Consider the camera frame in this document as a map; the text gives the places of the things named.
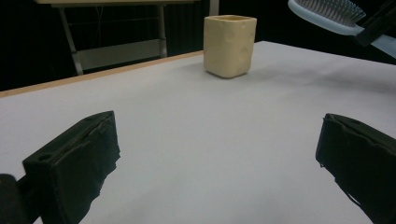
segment cup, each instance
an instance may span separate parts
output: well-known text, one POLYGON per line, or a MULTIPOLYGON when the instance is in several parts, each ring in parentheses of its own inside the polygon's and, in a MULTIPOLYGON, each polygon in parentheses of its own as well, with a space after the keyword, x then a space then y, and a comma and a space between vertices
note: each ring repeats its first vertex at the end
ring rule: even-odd
POLYGON ((256 24, 257 19, 251 17, 205 17, 205 70, 224 78, 246 74, 251 65, 256 24))

